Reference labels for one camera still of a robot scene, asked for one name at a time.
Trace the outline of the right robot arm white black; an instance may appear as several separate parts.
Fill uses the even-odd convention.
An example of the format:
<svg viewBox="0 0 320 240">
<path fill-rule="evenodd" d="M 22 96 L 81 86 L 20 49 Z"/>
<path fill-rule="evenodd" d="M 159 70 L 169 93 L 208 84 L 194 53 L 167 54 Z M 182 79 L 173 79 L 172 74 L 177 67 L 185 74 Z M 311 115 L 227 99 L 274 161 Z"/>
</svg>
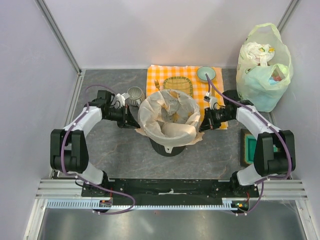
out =
<svg viewBox="0 0 320 240">
<path fill-rule="evenodd" d="M 249 100 L 241 100 L 236 90 L 222 94 L 223 106 L 212 97 L 205 96 L 210 106 L 204 110 L 199 131 L 215 130 L 223 123 L 237 120 L 256 139 L 253 163 L 233 174 L 229 191 L 235 197 L 242 196 L 247 186 L 267 179 L 287 179 L 296 168 L 295 137 L 290 130 L 281 130 L 263 117 Z"/>
</svg>

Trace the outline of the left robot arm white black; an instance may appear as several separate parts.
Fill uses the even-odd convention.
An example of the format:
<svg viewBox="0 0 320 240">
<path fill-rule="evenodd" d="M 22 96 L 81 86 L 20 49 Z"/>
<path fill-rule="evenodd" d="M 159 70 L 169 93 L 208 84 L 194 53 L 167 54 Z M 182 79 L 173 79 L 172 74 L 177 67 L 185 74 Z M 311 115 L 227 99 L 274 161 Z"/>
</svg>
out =
<svg viewBox="0 0 320 240">
<path fill-rule="evenodd" d="M 75 120 L 62 129 L 54 129 L 50 134 L 51 168 L 92 185 L 99 197 L 106 196 L 110 191 L 109 178 L 90 163 L 86 136 L 102 120 L 115 121 L 119 128 L 138 129 L 140 126 L 126 104 L 129 97 L 128 93 L 99 90 Z"/>
</svg>

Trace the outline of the black plastic trash bin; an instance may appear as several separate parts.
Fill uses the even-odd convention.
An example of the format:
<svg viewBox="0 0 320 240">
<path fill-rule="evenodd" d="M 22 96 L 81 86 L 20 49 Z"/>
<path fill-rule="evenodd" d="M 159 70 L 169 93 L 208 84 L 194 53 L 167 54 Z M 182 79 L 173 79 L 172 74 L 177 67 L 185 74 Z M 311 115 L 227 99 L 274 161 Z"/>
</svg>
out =
<svg viewBox="0 0 320 240">
<path fill-rule="evenodd" d="M 151 138 L 149 138 L 152 148 L 161 156 L 164 157 L 174 157 L 179 155 L 186 147 L 185 146 L 176 146 L 176 147 L 166 147 L 163 146 Z"/>
</svg>

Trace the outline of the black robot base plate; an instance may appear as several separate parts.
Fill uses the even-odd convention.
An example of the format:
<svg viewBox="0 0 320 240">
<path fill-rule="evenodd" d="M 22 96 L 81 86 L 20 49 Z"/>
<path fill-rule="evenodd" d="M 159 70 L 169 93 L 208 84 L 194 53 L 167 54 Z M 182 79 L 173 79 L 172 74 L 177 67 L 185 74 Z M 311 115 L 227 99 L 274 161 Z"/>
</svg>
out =
<svg viewBox="0 0 320 240">
<path fill-rule="evenodd" d="M 217 179 L 114 178 L 107 188 L 132 196 L 137 207 L 221 205 L 223 198 L 257 198 L 254 185 L 234 185 Z"/>
</svg>

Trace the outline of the orange banana print plastic bag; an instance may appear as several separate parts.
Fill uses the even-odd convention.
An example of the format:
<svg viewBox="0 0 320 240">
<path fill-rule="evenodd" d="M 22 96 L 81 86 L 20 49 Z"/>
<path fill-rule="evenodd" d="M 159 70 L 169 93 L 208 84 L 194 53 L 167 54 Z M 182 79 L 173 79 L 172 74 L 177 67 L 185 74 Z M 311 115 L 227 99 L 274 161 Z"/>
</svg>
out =
<svg viewBox="0 0 320 240">
<path fill-rule="evenodd" d="M 137 118 L 140 128 L 135 131 L 165 147 L 186 147 L 203 140 L 200 107 L 182 91 L 152 93 L 140 104 Z"/>
</svg>

